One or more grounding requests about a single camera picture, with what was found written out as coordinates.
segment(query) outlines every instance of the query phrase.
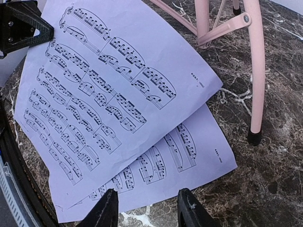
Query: marble surface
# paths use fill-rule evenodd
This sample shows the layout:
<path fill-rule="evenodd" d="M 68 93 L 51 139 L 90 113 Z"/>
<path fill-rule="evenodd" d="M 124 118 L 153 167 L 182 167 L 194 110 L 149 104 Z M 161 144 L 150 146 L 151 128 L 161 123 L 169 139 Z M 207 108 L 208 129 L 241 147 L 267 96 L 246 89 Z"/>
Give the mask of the marble surface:
<path fill-rule="evenodd" d="M 194 0 L 166 2 L 195 24 Z M 232 17 L 231 2 L 226 4 L 221 21 Z M 303 16 L 268 0 L 260 0 L 266 48 L 266 99 L 263 141 L 252 147 L 246 141 L 252 90 L 247 29 L 218 38 L 203 50 L 196 47 L 191 32 L 148 4 L 195 47 L 224 82 L 223 89 L 207 103 L 239 167 L 193 190 L 194 195 L 223 227 L 303 226 Z M 219 6 L 219 0 L 210 3 L 211 25 Z M 48 170 L 13 119 L 22 67 L 23 64 L 2 89 L 2 98 L 23 157 L 52 204 Z M 177 200 L 172 198 L 120 214 L 119 226 L 177 227 Z"/>

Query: white paper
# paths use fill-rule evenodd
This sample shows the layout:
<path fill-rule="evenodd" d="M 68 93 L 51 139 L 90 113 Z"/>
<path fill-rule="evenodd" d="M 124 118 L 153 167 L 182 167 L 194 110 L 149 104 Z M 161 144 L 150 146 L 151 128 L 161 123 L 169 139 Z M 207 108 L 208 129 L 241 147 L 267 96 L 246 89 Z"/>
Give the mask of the white paper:
<path fill-rule="evenodd" d="M 207 105 L 161 139 L 107 184 L 69 209 L 55 205 L 60 223 L 81 221 L 106 192 L 118 192 L 119 212 L 177 196 L 237 167 L 233 152 Z"/>
<path fill-rule="evenodd" d="M 120 173 L 222 86 L 140 0 L 50 0 L 42 17 L 55 38 L 28 51 L 15 118 L 61 207 Z"/>

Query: clamp jaw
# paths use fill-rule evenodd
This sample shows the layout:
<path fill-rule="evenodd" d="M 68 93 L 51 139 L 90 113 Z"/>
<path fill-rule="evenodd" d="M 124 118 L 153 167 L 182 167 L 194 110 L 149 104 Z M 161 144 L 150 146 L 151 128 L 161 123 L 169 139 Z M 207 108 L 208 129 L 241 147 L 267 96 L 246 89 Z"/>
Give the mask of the clamp jaw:
<path fill-rule="evenodd" d="M 34 36 L 36 29 L 40 34 Z M 41 18 L 37 1 L 0 3 L 0 59 L 24 47 L 49 42 L 53 35 L 54 28 Z"/>

